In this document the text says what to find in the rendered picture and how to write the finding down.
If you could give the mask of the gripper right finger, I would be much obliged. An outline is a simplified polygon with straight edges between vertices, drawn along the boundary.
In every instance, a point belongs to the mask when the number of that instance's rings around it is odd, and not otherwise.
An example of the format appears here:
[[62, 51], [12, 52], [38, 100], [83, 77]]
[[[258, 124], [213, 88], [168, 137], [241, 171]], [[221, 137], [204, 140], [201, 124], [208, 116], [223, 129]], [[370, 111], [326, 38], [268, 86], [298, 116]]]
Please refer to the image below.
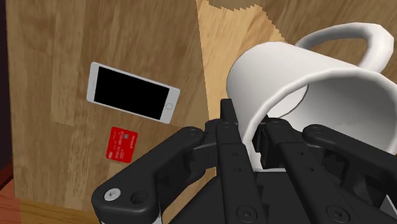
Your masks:
[[324, 125], [301, 134], [286, 121], [270, 118], [264, 165], [283, 165], [310, 224], [397, 224], [380, 210], [397, 203], [397, 156]]

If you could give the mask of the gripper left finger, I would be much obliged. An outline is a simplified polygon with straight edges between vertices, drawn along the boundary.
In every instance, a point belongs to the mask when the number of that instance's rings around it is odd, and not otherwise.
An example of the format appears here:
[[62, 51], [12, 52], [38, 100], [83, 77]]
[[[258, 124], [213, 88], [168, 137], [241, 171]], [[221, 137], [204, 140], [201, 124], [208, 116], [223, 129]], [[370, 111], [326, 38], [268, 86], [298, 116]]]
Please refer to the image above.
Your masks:
[[100, 185], [92, 205], [100, 224], [161, 224], [163, 211], [200, 179], [216, 176], [170, 224], [267, 224], [231, 99], [205, 130], [184, 127]]

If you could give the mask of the white mug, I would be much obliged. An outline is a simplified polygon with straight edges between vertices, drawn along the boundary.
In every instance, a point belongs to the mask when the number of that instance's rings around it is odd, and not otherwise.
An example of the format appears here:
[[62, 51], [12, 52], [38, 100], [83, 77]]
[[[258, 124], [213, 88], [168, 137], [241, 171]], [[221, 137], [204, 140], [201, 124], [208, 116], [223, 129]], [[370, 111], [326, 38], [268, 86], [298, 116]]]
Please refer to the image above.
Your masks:
[[[316, 53], [329, 40], [361, 38], [366, 53], [357, 65]], [[261, 169], [254, 133], [265, 117], [296, 130], [321, 124], [390, 154], [397, 154], [397, 84], [382, 71], [394, 50], [383, 26], [353, 22], [304, 36], [296, 44], [266, 42], [233, 64], [226, 91], [254, 169]]]

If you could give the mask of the red card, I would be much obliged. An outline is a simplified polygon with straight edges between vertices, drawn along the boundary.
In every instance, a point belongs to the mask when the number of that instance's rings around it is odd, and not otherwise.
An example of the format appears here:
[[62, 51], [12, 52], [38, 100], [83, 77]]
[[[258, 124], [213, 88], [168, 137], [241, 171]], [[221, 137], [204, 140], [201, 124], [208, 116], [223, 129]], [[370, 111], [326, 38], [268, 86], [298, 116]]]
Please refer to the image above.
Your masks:
[[138, 133], [112, 127], [106, 158], [117, 162], [131, 163]]

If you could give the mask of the white smartphone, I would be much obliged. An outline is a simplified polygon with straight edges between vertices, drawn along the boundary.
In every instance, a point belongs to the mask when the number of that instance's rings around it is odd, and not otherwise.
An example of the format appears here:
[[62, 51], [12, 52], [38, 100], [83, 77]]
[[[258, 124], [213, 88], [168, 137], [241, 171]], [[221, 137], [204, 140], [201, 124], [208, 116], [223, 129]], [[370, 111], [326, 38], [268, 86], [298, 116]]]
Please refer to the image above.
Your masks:
[[87, 101], [169, 124], [180, 89], [142, 76], [92, 62]]

